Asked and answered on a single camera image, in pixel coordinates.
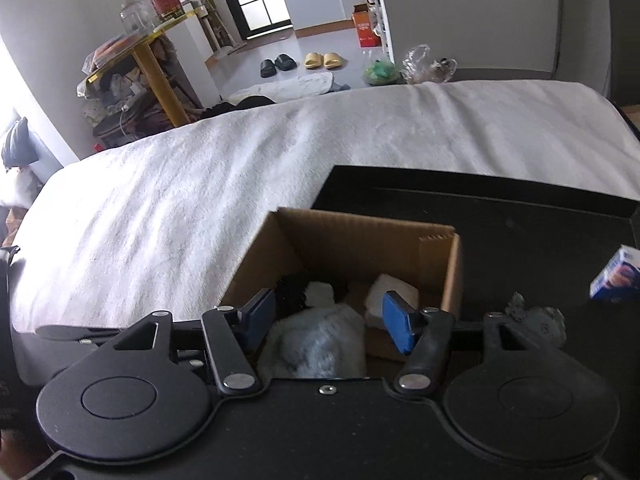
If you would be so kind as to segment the blue-grey fabric plush toy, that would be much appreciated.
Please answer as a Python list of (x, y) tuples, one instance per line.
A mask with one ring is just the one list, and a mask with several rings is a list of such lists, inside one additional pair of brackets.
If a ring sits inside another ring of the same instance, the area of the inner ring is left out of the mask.
[(556, 348), (562, 349), (565, 346), (565, 318), (559, 309), (532, 306), (523, 295), (514, 292), (506, 306), (506, 314)]

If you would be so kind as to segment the blue tissue pack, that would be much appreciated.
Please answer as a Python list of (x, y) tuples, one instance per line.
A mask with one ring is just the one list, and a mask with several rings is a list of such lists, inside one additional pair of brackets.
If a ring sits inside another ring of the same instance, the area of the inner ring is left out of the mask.
[(590, 284), (589, 295), (600, 301), (638, 301), (640, 252), (622, 245)]

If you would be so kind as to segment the brown cardboard box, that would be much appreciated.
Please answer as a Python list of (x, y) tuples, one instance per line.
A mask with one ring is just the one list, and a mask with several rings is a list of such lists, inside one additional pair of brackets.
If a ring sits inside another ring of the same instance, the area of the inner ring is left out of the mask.
[(221, 302), (242, 306), (296, 276), (330, 283), (338, 300), (363, 314), (381, 274), (419, 289), (421, 307), (460, 314), (462, 241), (452, 226), (291, 208), (267, 214)]

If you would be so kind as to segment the white towel cover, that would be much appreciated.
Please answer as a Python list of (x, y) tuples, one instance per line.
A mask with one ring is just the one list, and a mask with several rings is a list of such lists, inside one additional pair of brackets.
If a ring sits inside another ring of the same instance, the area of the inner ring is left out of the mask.
[(197, 318), (266, 214), (309, 207), (338, 165), (639, 194), (636, 136), (574, 82), (389, 86), (238, 110), (50, 177), (15, 239), (13, 326), (126, 327), (160, 309)]

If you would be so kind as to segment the black square tray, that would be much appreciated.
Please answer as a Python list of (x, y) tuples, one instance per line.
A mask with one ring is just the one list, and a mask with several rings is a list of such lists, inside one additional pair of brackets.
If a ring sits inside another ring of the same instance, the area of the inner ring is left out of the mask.
[(502, 309), (519, 292), (564, 314), (571, 356), (621, 387), (638, 385), (638, 304), (589, 298), (616, 249), (638, 246), (638, 200), (479, 174), (336, 166), (312, 206), (453, 226), (466, 318)]

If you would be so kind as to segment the white floor towel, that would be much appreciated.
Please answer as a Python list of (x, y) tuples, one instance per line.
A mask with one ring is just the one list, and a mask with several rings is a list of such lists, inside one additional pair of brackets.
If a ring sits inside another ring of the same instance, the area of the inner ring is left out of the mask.
[(331, 90), (333, 84), (334, 76), (329, 72), (296, 76), (291, 79), (254, 84), (230, 94), (226, 101), (236, 105), (250, 96), (264, 96), (275, 103), (283, 103), (310, 96), (322, 96)]

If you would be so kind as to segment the green plastic bag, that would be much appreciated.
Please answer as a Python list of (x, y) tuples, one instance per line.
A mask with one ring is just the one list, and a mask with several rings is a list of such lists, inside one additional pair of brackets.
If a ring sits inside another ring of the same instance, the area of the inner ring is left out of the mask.
[(364, 70), (363, 80), (372, 87), (396, 84), (401, 78), (400, 70), (387, 58), (374, 58)]

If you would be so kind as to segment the clear plastic bag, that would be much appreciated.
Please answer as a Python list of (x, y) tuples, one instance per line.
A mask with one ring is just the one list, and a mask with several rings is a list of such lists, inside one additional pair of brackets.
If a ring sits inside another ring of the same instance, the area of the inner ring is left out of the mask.
[(454, 58), (433, 58), (427, 44), (411, 48), (402, 60), (402, 76), (408, 84), (434, 82), (444, 84), (452, 79), (458, 68)]

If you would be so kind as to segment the pair of black slippers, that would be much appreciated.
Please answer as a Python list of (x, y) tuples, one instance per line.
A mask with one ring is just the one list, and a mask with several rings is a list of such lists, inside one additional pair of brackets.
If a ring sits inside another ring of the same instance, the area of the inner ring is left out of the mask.
[(266, 58), (260, 62), (259, 75), (262, 79), (276, 76), (278, 72), (290, 72), (296, 70), (297, 62), (294, 58), (291, 58), (288, 54), (282, 53), (278, 55), (274, 60)]

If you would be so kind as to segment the pair of yellow slippers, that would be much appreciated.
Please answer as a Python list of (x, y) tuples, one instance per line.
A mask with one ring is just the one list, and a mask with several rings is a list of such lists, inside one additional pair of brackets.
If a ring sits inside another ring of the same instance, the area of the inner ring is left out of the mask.
[(305, 56), (304, 67), (306, 70), (318, 70), (318, 68), (338, 70), (343, 67), (343, 58), (335, 52), (328, 52), (325, 54), (309, 52)]

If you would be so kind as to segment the yellow round side table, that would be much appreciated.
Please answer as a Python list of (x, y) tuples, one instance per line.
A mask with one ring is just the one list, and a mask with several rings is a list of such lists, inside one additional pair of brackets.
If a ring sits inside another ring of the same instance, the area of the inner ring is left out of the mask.
[(185, 14), (178, 16), (178, 18), (171, 18), (168, 21), (164, 21), (144, 35), (137, 34), (132, 36), (134, 42), (127, 44), (125, 49), (122, 49), (119, 53), (107, 60), (101, 67), (98, 67), (88, 75), (84, 80), (84, 85), (89, 87), (90, 84), (101, 79), (115, 64), (131, 55), (136, 61), (138, 69), (141, 70), (141, 73), (146, 77), (150, 89), (172, 125), (174, 127), (187, 125), (190, 122), (189, 117), (160, 68), (160, 64), (158, 64), (151, 49), (151, 44), (157, 40), (157, 38), (160, 38), (160, 36), (165, 35), (168, 30), (173, 29), (188, 18), (205, 18), (206, 15), (207, 13), (204, 6), (197, 6)]

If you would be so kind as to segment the orange cardboard box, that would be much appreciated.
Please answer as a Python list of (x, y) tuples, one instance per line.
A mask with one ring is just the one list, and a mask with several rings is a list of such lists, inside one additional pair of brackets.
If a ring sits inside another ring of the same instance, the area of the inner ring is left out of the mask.
[(352, 8), (352, 21), (360, 47), (370, 49), (382, 46), (381, 38), (374, 32), (367, 3), (356, 4)]

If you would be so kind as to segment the clear glass jar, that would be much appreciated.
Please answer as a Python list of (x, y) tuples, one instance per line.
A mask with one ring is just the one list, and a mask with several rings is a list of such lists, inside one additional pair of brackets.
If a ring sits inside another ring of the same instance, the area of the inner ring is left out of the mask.
[(142, 32), (150, 26), (146, 4), (140, 0), (125, 0), (119, 12), (126, 32)]

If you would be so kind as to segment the red tin jar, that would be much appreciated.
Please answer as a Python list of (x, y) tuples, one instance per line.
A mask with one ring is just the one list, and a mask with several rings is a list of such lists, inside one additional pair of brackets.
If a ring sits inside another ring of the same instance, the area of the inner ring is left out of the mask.
[(178, 18), (183, 14), (180, 0), (150, 0), (152, 8), (161, 20), (167, 21), (170, 18)]

